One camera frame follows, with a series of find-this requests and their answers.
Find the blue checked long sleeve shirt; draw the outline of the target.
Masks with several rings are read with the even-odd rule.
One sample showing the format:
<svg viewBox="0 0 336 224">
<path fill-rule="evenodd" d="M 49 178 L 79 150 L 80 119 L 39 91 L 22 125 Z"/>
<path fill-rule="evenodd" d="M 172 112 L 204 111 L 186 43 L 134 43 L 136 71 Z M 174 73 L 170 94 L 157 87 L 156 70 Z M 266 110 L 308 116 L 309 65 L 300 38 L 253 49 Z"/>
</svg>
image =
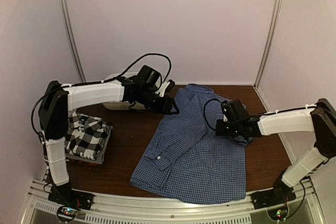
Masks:
<svg viewBox="0 0 336 224">
<path fill-rule="evenodd" d="M 130 184 L 189 204 L 223 204 L 246 196 L 248 144 L 216 136 L 223 97 L 197 84 L 175 96 L 179 114 L 159 123 Z"/>
</svg>

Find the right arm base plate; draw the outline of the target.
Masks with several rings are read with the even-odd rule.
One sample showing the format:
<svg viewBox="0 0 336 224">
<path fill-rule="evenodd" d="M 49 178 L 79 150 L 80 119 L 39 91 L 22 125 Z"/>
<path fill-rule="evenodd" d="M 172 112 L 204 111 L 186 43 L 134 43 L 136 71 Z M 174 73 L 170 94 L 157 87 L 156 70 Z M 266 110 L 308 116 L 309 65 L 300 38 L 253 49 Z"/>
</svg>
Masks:
<svg viewBox="0 0 336 224">
<path fill-rule="evenodd" d="M 255 209 L 268 208 L 295 200 L 296 194 L 290 190 L 268 189 L 251 194 L 251 200 Z"/>
</svg>

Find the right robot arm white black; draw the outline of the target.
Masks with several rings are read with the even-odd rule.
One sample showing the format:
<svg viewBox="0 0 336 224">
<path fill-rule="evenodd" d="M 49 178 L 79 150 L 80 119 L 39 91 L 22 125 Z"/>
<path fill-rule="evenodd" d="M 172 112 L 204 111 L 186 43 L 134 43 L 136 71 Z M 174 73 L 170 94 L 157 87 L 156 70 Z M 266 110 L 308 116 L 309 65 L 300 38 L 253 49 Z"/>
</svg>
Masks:
<svg viewBox="0 0 336 224">
<path fill-rule="evenodd" d="M 300 108 L 249 114 L 240 100 L 221 105 L 223 118 L 217 120 L 218 136 L 257 138 L 270 135 L 294 135 L 300 140 L 310 135 L 308 150 L 286 168 L 269 192 L 272 203 L 279 204 L 302 179 L 335 157 L 335 108 L 326 98 Z"/>
</svg>

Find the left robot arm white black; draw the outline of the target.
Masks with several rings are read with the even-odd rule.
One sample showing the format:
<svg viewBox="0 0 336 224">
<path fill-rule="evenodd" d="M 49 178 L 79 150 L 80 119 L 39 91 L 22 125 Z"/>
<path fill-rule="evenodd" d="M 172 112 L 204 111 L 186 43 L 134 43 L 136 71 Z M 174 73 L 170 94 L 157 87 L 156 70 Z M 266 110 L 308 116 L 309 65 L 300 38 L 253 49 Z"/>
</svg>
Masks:
<svg viewBox="0 0 336 224">
<path fill-rule="evenodd" d="M 175 100 L 166 95 L 175 83 L 165 82 L 162 75 L 144 65 L 129 78 L 122 73 L 116 77 L 88 83 L 49 83 L 39 101 L 38 110 L 41 141 L 45 145 L 51 173 L 52 194 L 64 205 L 71 205 L 76 197 L 69 181 L 64 143 L 68 131 L 68 114 L 78 108 L 99 103 L 139 103 L 155 113 L 178 114 Z"/>
</svg>

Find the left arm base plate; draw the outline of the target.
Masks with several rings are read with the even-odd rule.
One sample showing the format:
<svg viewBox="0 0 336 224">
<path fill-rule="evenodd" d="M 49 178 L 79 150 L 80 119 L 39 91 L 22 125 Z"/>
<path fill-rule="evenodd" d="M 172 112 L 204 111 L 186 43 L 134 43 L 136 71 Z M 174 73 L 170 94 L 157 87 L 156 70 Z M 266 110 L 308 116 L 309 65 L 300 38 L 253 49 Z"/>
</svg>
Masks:
<svg viewBox="0 0 336 224">
<path fill-rule="evenodd" d="M 75 209 L 90 210 L 94 195 L 72 189 L 52 188 L 48 200 Z"/>
</svg>

